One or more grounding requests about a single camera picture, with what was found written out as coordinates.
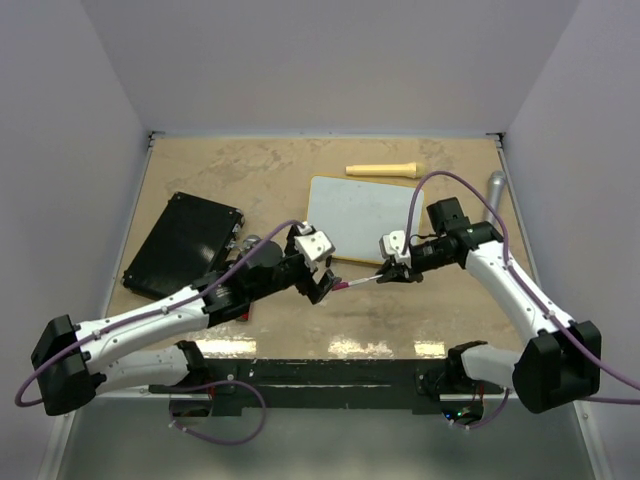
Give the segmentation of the pink and white marker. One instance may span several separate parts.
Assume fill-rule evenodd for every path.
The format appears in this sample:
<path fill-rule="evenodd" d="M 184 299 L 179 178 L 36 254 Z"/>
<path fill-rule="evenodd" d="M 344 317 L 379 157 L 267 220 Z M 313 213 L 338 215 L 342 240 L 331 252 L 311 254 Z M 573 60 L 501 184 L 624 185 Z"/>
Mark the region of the pink and white marker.
<path fill-rule="evenodd" d="M 380 278 L 380 275 L 373 275 L 373 276 L 364 277 L 364 278 L 355 279 L 355 280 L 349 280 L 349 281 L 342 280 L 342 281 L 336 283 L 333 286 L 332 290 L 333 291 L 338 291 L 338 290 L 351 288 L 351 287 L 362 285 L 362 284 L 365 284 L 365 283 L 368 283 L 368 282 L 371 282 L 371 281 L 375 281 L 375 280 L 377 280 L 379 278 Z"/>

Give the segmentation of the yellow framed whiteboard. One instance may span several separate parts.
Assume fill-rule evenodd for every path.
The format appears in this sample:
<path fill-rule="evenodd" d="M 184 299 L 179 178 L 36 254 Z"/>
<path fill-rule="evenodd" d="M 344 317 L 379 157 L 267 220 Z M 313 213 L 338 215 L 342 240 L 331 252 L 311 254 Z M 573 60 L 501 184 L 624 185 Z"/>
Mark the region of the yellow framed whiteboard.
<path fill-rule="evenodd" d="M 380 265 L 380 238 L 406 228 L 412 187 L 330 176 L 310 183 L 307 222 L 323 231 L 340 260 Z"/>

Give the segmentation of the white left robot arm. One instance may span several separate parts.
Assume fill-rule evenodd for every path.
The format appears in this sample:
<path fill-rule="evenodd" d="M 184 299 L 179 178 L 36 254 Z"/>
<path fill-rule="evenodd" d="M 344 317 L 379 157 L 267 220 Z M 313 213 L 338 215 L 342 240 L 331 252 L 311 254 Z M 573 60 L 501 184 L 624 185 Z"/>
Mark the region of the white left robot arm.
<path fill-rule="evenodd" d="M 290 287 L 319 303 L 340 281 L 331 271 L 314 278 L 334 251 L 321 231 L 292 234 L 284 248 L 261 240 L 225 272 L 211 272 L 152 304 L 93 321 L 73 323 L 67 315 L 50 320 L 31 354 L 40 404 L 58 416 L 102 393 L 137 385 L 200 390 L 207 368 L 194 345 L 148 346 L 236 320 L 256 301 Z"/>

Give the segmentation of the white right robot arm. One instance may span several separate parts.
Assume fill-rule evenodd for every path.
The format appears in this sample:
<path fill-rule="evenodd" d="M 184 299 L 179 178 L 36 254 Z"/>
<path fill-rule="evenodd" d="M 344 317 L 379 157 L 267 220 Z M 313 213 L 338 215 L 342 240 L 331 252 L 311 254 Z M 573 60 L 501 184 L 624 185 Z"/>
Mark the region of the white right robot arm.
<path fill-rule="evenodd" d="M 524 342 L 522 352 L 485 341 L 450 348 L 445 387 L 466 393 L 480 382 L 494 384 L 515 393 L 532 413 L 596 394 L 598 328 L 575 321 L 546 296 L 511 256 L 498 230 L 486 221 L 470 222 L 457 198 L 431 204 L 427 213 L 433 233 L 422 242 L 410 243 L 402 230 L 381 237 L 379 282 L 420 282 L 428 271 L 457 264 L 486 289 Z"/>

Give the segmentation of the cream toy microphone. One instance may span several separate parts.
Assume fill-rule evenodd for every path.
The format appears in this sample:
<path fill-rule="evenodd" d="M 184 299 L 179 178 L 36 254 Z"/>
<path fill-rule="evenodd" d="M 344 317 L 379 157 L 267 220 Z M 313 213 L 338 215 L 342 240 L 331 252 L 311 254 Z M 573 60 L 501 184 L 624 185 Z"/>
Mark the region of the cream toy microphone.
<path fill-rule="evenodd" d="M 421 178 L 427 173 L 423 163 L 404 164 L 359 164 L 345 167 L 345 174 L 353 177 Z"/>

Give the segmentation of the silver toy microphone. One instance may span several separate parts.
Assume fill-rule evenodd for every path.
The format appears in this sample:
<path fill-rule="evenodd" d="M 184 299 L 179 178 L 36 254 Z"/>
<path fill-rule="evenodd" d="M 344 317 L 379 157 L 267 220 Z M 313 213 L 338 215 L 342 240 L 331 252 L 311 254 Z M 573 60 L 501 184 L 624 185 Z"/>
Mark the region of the silver toy microphone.
<path fill-rule="evenodd" d="M 492 224 L 495 223 L 496 218 L 494 213 L 499 211 L 502 194 L 507 184 L 506 174 L 497 170 L 494 171 L 488 180 L 488 190 L 486 200 L 490 205 L 489 208 L 485 209 L 484 220 L 490 222 Z"/>

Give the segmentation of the black hard case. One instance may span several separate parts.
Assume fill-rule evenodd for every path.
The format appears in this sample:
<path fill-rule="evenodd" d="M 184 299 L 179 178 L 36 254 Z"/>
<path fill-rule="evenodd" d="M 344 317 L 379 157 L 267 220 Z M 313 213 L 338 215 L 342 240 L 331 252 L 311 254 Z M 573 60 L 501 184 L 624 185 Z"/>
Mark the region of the black hard case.
<path fill-rule="evenodd" d="M 221 268 L 244 226 L 232 206 L 176 192 L 123 274 L 133 293 L 159 300 Z"/>

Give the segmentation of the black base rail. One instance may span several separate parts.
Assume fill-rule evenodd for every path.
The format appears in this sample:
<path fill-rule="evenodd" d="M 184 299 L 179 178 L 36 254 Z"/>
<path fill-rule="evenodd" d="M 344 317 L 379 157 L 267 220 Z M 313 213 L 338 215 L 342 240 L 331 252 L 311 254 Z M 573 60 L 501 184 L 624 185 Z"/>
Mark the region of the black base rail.
<path fill-rule="evenodd" d="M 207 359 L 200 382 L 241 381 L 272 409 L 405 410 L 439 414 L 463 407 L 480 389 L 452 383 L 442 359 Z"/>

